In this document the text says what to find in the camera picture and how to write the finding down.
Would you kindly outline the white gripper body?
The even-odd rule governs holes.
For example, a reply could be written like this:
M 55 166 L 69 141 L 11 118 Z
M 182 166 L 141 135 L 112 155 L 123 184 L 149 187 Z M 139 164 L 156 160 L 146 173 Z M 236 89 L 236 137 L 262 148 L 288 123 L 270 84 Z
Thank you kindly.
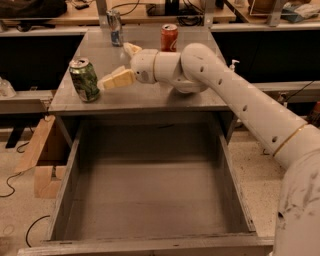
M 136 53 L 131 61 L 131 69 L 136 79 L 141 83 L 154 84 L 154 62 L 158 51 L 156 49 L 143 49 Z

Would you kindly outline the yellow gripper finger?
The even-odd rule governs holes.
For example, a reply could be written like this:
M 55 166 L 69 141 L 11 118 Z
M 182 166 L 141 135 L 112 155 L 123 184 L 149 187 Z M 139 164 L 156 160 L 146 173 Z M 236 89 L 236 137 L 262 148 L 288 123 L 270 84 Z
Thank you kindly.
M 98 88 L 102 91 L 116 87 L 129 86 L 135 82 L 136 78 L 132 69 L 120 66 L 110 74 L 98 81 Z
M 129 42 L 125 42 L 123 44 L 123 48 L 125 50 L 125 52 L 130 56 L 133 57 L 135 54 L 137 54 L 138 52 L 140 52 L 142 50 L 142 48 L 140 46 L 131 44 Z

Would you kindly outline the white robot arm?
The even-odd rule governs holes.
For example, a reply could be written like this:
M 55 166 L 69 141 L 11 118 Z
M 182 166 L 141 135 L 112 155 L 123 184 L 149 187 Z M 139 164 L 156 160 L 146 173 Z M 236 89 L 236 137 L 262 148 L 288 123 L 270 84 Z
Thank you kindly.
M 320 256 L 320 130 L 236 74 L 201 43 L 160 52 L 126 43 L 130 67 L 98 81 L 102 90 L 165 82 L 183 93 L 214 90 L 286 169 L 273 256 Z

